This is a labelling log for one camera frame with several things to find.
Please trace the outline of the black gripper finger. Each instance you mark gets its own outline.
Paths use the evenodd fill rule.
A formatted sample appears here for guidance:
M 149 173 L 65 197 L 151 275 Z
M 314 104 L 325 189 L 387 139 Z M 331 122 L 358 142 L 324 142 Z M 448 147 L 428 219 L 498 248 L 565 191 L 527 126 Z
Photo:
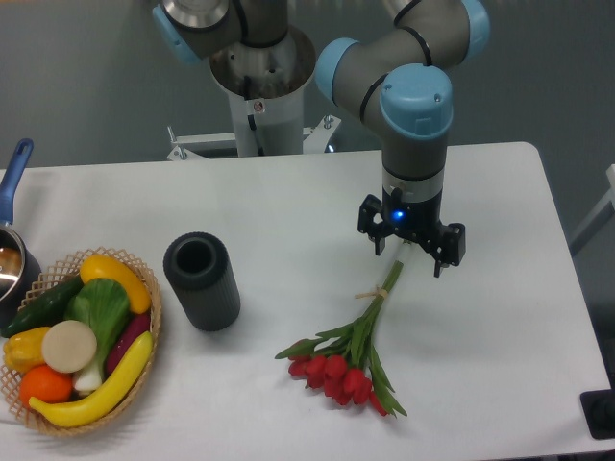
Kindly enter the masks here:
M 376 255 L 382 254 L 385 240 L 390 235 L 390 226 L 382 219 L 382 212 L 381 200 L 369 194 L 361 203 L 357 218 L 357 230 L 368 236 Z
M 433 274 L 439 278 L 442 271 L 450 266 L 457 267 L 466 253 L 466 228 L 461 223 L 440 224 L 433 240 Z

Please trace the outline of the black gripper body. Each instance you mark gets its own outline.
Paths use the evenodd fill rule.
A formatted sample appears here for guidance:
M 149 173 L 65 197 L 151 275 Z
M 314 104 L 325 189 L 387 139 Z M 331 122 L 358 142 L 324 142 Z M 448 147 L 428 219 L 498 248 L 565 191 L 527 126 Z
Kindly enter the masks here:
M 396 188 L 391 194 L 382 192 L 382 219 L 390 226 L 390 235 L 418 244 L 425 252 L 433 251 L 433 240 L 440 224 L 439 211 L 442 193 L 424 202 L 402 200 Z

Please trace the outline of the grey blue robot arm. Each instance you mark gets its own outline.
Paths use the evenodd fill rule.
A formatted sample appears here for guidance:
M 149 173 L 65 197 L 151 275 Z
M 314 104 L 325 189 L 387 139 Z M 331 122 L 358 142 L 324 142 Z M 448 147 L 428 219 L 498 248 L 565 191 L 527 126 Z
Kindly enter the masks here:
M 339 38 L 322 51 L 290 24 L 284 1 L 161 1 L 152 15 L 180 60 L 209 62 L 241 156 L 303 152 L 309 83 L 375 134 L 382 194 L 364 199 L 357 228 L 377 252 L 392 235 L 418 244 L 441 271 L 466 249 L 463 225 L 440 219 L 454 116 L 446 71 L 484 49 L 490 22 L 478 1 L 396 1 L 393 9 L 389 34 L 370 44 Z

